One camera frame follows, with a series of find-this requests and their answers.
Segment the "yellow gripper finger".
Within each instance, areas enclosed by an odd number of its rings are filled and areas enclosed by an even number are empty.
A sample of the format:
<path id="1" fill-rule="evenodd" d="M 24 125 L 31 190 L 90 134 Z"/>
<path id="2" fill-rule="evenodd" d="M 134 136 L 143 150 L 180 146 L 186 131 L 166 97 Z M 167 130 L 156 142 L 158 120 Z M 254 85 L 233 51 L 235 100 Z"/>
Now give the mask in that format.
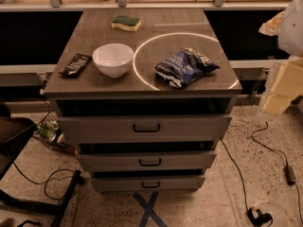
<path id="1" fill-rule="evenodd" d="M 293 100 L 303 95 L 303 58 L 291 56 L 278 70 L 261 110 L 269 115 L 282 114 Z"/>

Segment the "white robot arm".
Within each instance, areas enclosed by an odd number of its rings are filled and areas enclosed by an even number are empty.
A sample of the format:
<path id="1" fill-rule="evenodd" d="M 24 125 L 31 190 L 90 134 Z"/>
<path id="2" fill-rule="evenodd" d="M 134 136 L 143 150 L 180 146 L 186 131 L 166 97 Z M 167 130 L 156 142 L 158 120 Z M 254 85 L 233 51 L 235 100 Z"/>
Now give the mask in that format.
<path id="1" fill-rule="evenodd" d="M 278 38 L 278 48 L 287 59 L 266 88 L 260 111 L 270 116 L 282 114 L 297 97 L 303 95 L 303 0 L 293 0 L 278 15 L 263 23 L 259 33 Z"/>

